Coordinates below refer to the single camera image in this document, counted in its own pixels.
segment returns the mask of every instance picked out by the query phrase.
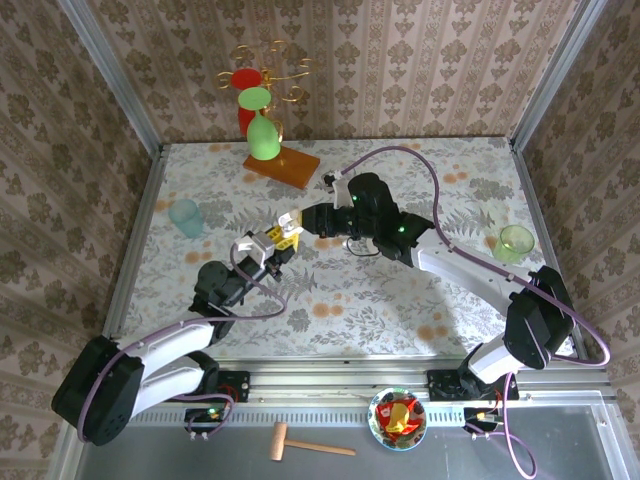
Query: translucent cup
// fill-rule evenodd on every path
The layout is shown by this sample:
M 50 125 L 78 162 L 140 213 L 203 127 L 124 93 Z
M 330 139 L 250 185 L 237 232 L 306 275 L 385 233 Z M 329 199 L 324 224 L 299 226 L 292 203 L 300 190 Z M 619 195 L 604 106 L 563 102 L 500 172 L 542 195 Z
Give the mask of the translucent cup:
M 193 200 L 177 200 L 169 208 L 169 218 L 189 238 L 196 238 L 202 233 L 202 214 Z
M 500 237 L 493 247 L 493 257 L 505 263 L 520 263 L 533 250 L 535 239 L 533 234 L 520 225 L 509 225 L 500 232 Z

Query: yellow block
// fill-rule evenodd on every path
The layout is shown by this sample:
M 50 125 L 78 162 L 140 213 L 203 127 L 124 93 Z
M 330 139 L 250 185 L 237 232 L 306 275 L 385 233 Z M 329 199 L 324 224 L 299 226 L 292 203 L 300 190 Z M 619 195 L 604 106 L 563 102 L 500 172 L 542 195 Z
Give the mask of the yellow block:
M 273 243 L 276 244 L 276 250 L 286 250 L 291 245 L 293 245 L 293 249 L 298 251 L 298 237 L 299 234 L 291 235 L 289 238 L 284 238 L 282 236 L 282 228 L 281 227 L 273 227 L 271 230 L 267 232 L 267 236 L 271 239 Z
M 391 407 L 391 418 L 387 425 L 387 432 L 402 433 L 409 421 L 409 409 L 402 403 L 394 403 Z

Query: red cup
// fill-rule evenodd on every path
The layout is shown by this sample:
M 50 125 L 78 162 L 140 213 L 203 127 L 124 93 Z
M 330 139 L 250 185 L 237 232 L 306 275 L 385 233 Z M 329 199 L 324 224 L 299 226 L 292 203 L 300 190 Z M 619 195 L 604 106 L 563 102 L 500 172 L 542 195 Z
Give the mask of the red cup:
M 262 74 L 253 68 L 241 68 L 231 75 L 231 85 L 239 90 L 259 87 L 261 83 Z
M 247 110 L 242 107 L 238 107 L 238 124 L 240 125 L 240 132 L 245 137 L 247 136 L 247 129 L 249 128 L 249 124 L 251 120 L 256 116 L 256 112 L 253 110 Z

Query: wooden hammer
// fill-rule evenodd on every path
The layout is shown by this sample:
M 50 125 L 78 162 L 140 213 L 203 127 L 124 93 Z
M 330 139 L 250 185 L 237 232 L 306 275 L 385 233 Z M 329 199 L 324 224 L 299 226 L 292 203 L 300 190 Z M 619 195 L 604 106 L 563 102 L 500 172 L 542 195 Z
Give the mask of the wooden hammer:
M 296 440 L 287 440 L 287 424 L 284 422 L 276 422 L 273 428 L 273 438 L 271 439 L 271 460 L 279 462 L 282 460 L 284 447 L 306 448 L 307 450 L 316 450 L 318 452 L 338 453 L 340 455 L 355 455 L 356 451 L 352 448 L 331 447 L 329 445 L 318 445 L 317 443 L 298 442 Z

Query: floral tablecloth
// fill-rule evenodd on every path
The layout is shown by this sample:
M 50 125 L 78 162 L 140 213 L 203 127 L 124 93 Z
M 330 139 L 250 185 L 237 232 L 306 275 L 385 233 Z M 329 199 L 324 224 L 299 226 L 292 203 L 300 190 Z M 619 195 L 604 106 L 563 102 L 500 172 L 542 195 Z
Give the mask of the floral tablecloth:
M 450 237 L 489 253 L 500 229 L 520 224 L 534 232 L 529 208 L 505 139 L 336 140 L 285 142 L 316 155 L 320 166 L 305 190 L 242 167 L 245 143 L 172 145 L 151 221 L 124 333 L 151 331 L 186 318 L 200 266 L 218 259 L 247 230 L 272 226 L 293 208 L 330 202 L 321 176 L 385 145 L 414 148 L 435 166 L 440 215 Z M 382 153 L 361 165 L 389 184 L 401 209 L 431 218 L 433 182 L 410 155 Z M 167 210 L 179 198 L 195 200 L 203 234 L 186 238 Z M 504 330 L 504 318 L 480 298 L 440 277 L 382 257 L 356 257 L 344 239 L 304 232 L 298 254 L 283 267 L 277 288 L 289 301 L 269 321 L 236 322 L 212 347 L 220 358 L 464 354 Z M 356 243 L 354 249 L 365 248 Z M 539 245 L 524 265 L 543 264 Z M 239 314 L 269 313 L 278 304 L 251 292 Z

